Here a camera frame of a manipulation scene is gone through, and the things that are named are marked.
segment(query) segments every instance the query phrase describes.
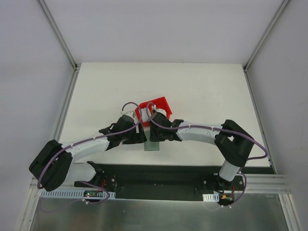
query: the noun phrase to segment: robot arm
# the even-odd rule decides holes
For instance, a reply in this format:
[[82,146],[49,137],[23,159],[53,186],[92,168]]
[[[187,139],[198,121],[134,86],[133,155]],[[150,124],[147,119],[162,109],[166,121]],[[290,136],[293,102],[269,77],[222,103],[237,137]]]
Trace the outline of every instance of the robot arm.
[[150,122],[150,141],[200,141],[216,145],[225,157],[225,161],[220,169],[218,177],[214,179],[212,188],[220,190],[229,186],[238,171],[243,168],[252,150],[253,143],[241,136],[232,135],[226,132],[219,132],[213,128],[222,128],[230,131],[237,131],[251,137],[238,124],[232,120],[226,120],[223,124],[195,124],[184,120],[174,120],[170,122],[163,113],[154,112],[152,121],[167,127],[185,127],[181,129],[163,129]]
[[[103,135],[118,133],[108,137],[90,137],[88,139],[74,143],[60,144],[55,140],[49,141],[41,150],[38,156],[30,165],[30,172],[39,179],[47,163],[59,150],[65,148],[64,152],[59,155],[52,165],[50,165],[42,180],[41,185],[47,191],[58,188],[64,182],[87,181],[93,185],[101,185],[103,171],[95,163],[87,162],[77,164],[77,160],[91,154],[107,151],[117,147],[121,142],[123,144],[143,143],[146,137],[143,132],[142,124],[138,124],[138,129],[127,130],[135,125],[134,113],[128,112],[119,118],[111,126],[101,129],[99,132]],[[244,133],[248,135],[240,126],[232,120],[226,120],[224,124],[201,125],[194,124],[184,120],[176,119],[170,122],[163,113],[154,112],[151,119],[157,124],[167,127],[176,128],[188,126],[182,129],[164,129],[150,122],[150,141],[200,141],[216,145],[223,156],[225,162],[220,169],[218,176],[213,179],[211,187],[214,190],[221,190],[229,186],[240,168],[245,166],[253,143],[240,136],[219,132],[214,129],[207,130],[198,128],[198,126],[208,126],[212,128],[223,128]]]
[[[40,151],[38,156],[31,163],[29,170],[35,178],[39,179],[45,166],[60,150],[64,151],[47,168],[41,180],[41,185],[46,191],[52,191],[58,188],[64,182],[89,181],[98,185],[101,181],[103,171],[93,162],[78,163],[75,162],[94,153],[107,151],[117,147],[121,142],[123,144],[143,143],[146,137],[143,132],[142,124],[127,132],[135,125],[134,112],[128,112],[122,115],[116,123],[107,128],[99,130],[103,135],[90,137],[85,140],[72,143],[58,143],[51,140]],[[117,135],[105,137],[110,133]]]

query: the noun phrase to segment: white wall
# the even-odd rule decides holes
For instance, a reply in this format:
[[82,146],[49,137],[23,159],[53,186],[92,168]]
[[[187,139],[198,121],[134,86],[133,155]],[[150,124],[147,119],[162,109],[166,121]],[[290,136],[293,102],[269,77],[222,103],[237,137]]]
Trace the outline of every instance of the white wall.
[[46,0],[76,62],[245,64],[282,0]]
[[0,230],[14,230],[72,75],[34,0],[0,2]]
[[279,173],[308,230],[308,1],[290,3],[248,72]]

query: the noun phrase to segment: white enclosure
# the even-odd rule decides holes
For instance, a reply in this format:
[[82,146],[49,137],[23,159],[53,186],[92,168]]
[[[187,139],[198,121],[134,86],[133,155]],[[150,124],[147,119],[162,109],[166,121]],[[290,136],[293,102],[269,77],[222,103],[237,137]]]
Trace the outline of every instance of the white enclosure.
[[[123,103],[160,96],[170,103],[172,119],[240,120],[269,148],[275,173],[290,185],[287,196],[276,195],[289,230],[300,229],[295,207],[302,230],[308,230],[307,11],[306,0],[2,1],[0,230],[29,230],[34,215],[29,208],[37,200],[30,193],[34,185],[28,167],[48,140],[83,138],[114,122]],[[154,83],[157,90],[146,89],[144,80],[155,77],[146,75],[147,69],[169,84],[181,76],[180,85],[188,90]],[[119,80],[123,85],[113,87]],[[141,89],[125,91],[137,80]],[[106,94],[113,98],[106,97],[104,83],[112,85]],[[232,94],[226,94],[227,86]],[[100,107],[89,104],[92,95],[99,97]],[[197,112],[190,103],[194,99],[202,104]],[[201,148],[188,147],[195,152]],[[217,150],[206,149],[205,159],[199,154],[186,162],[221,165]],[[166,150],[156,153],[166,156]],[[170,151],[178,150],[171,146]],[[262,154],[254,147],[252,156]],[[124,155],[116,161],[108,154],[104,158],[109,163],[183,164],[172,155],[164,162],[153,153],[142,160],[140,153],[132,159]],[[269,168],[267,159],[247,165]]]
[[[171,120],[219,124],[232,119],[262,143],[240,64],[158,63],[82,63],[60,141],[93,136],[115,122],[127,101],[141,103],[161,96],[166,97],[173,112]],[[143,146],[122,145],[80,162],[221,166],[224,161],[216,146],[202,142],[161,142],[158,152],[144,152]],[[250,157],[263,154],[255,146]],[[268,167],[269,161],[248,161],[246,166]]]

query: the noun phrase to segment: purple cable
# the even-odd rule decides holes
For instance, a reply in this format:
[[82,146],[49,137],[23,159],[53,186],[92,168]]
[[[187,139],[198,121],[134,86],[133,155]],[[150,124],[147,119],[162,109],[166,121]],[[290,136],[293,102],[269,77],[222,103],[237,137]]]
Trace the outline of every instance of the purple cable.
[[[154,105],[154,103],[152,102],[148,102],[148,104],[146,105],[146,108],[149,108],[149,106],[151,105]],[[263,158],[266,158],[268,157],[269,155],[269,152],[266,150],[265,147],[263,147],[260,143],[258,143],[257,141],[255,141],[254,139],[252,139],[251,137],[243,134],[243,133],[240,133],[238,131],[231,131],[231,130],[227,130],[227,129],[222,129],[222,128],[211,128],[211,127],[208,127],[208,126],[203,126],[203,125],[186,125],[186,126],[180,126],[180,127],[172,127],[172,128],[167,128],[167,127],[164,127],[164,126],[161,126],[160,124],[157,124],[152,118],[151,116],[149,115],[149,112],[148,110],[145,110],[146,111],[146,114],[147,116],[149,117],[150,121],[152,123],[154,123],[156,126],[162,128],[162,129],[166,129],[166,130],[176,130],[176,129],[183,129],[183,128],[204,128],[204,129],[207,129],[207,130],[215,130],[215,131],[222,131],[222,132],[227,132],[227,133],[231,133],[231,134],[234,134],[234,135],[238,135],[238,136],[242,136],[243,138],[251,141],[252,143],[254,143],[255,145],[257,145],[259,148],[261,148],[264,152],[265,152],[265,155],[263,156],[256,156],[256,157],[250,157],[248,158],[247,160],[257,160],[257,159],[263,159]]]
[[[137,122],[134,126],[132,126],[131,128],[128,128],[128,129],[126,129],[126,130],[119,131],[119,132],[115,132],[115,133],[109,133],[109,134],[106,134],[106,135],[96,136],[95,139],[99,139],[99,138],[103,138],[103,137],[108,137],[108,136],[119,135],[119,134],[128,132],[128,131],[130,131],[130,130],[133,130],[133,129],[141,122],[142,111],[141,111],[141,108],[139,107],[138,104],[136,104],[136,103],[134,103],[134,102],[128,102],[128,103],[124,104],[124,106],[122,107],[122,111],[124,110],[125,106],[128,105],[128,104],[133,104],[133,105],[135,105],[135,106],[138,107],[138,109],[139,109],[139,111],[140,111],[140,119],[138,120],[138,122]],[[85,140],[82,140],[82,141],[78,141],[78,142],[74,143],[72,146],[74,147],[74,146],[76,146],[76,145],[79,145],[79,144],[82,144],[82,143],[85,143],[85,142],[89,142],[89,141],[92,141],[92,140],[93,140],[93,138],[88,138],[88,139],[85,139]],[[58,151],[58,152],[50,159],[50,161],[49,161],[49,162],[47,163],[47,165],[44,167],[44,169],[43,169],[41,175],[40,175],[39,178],[38,178],[38,184],[37,184],[38,189],[42,189],[42,188],[43,188],[43,187],[40,185],[40,183],[41,183],[41,181],[42,181],[42,179],[43,179],[44,174],[46,173],[47,169],[49,168],[49,166],[53,163],[53,161],[54,161],[62,152],[64,152],[65,150],[67,150],[67,149],[69,149],[69,148],[71,148],[71,146],[67,146],[67,147],[61,149],[60,151]]]

